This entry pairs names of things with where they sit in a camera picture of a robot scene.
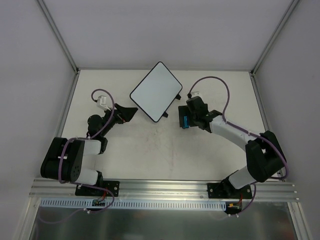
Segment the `white whiteboard black frame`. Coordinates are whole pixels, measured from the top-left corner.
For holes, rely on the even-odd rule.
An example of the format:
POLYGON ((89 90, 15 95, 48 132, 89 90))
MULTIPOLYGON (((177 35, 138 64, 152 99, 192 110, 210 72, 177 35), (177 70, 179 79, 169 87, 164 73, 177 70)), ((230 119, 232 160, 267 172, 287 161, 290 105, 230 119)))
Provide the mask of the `white whiteboard black frame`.
POLYGON ((183 85, 159 61, 129 94, 130 99, 155 123, 167 117, 166 111, 180 99, 183 85))

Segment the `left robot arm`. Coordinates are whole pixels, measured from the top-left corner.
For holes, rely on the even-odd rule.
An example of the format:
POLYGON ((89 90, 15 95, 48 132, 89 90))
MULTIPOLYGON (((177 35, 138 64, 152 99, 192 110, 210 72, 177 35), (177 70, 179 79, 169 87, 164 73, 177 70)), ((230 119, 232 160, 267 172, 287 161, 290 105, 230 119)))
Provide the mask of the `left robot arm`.
POLYGON ((62 184, 87 185, 93 195, 101 194, 105 188, 102 173, 83 167, 83 158, 103 154, 108 144, 105 135, 114 125, 130 122, 137 111, 136 107, 116 103, 114 108, 105 108, 104 116, 94 114, 88 118, 87 137, 55 137, 41 164, 41 177, 62 184))

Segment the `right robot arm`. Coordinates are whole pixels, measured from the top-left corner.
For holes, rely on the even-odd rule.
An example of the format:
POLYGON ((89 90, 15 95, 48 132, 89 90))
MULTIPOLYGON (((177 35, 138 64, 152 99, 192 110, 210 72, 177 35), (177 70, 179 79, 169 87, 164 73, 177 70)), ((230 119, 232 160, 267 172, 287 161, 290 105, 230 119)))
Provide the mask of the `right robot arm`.
POLYGON ((224 114, 208 110, 208 105, 199 96, 178 107, 179 126, 182 129, 198 127, 232 142, 245 152, 246 166, 227 176, 214 188, 218 194, 235 198, 242 188, 263 183, 271 179, 282 168, 287 169, 287 161, 275 134, 271 131, 253 133, 227 121, 224 114))

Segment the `blue whiteboard eraser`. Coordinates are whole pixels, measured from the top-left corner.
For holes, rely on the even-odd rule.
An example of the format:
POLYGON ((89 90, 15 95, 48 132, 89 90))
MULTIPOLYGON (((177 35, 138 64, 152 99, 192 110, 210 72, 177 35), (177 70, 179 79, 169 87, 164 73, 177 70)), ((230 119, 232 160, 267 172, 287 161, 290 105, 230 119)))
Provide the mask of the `blue whiteboard eraser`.
POLYGON ((183 126, 182 126, 182 128, 183 129, 187 129, 187 128, 189 128, 190 126, 189 126, 189 124, 188 124, 188 117, 185 115, 184 117, 183 117, 183 126))

